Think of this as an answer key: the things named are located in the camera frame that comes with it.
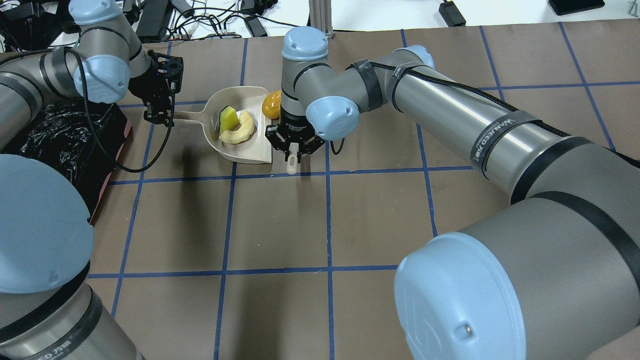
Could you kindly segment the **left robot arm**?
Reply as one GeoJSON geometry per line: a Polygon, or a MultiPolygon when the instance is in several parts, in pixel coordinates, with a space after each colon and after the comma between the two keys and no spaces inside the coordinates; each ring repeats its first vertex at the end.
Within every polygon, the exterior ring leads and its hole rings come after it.
{"type": "MultiPolygon", "coordinates": [[[[1,61],[1,147],[43,106],[82,97],[115,105],[128,92],[145,119],[174,125],[174,58],[146,50],[114,0],[71,0],[77,47],[46,48],[1,61]]],[[[1,358],[142,360],[144,355],[87,283],[94,248],[89,209],[72,183],[43,162],[1,154],[1,358]]]]}

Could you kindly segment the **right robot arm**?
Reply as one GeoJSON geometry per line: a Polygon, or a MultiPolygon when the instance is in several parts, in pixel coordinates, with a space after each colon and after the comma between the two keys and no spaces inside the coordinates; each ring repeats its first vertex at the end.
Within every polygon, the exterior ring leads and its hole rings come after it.
{"type": "Polygon", "coordinates": [[[509,196],[395,269],[414,360],[582,360],[639,326],[639,163],[434,69],[420,45],[336,72],[329,39],[287,32],[273,148],[312,153],[389,104],[509,196]]]}

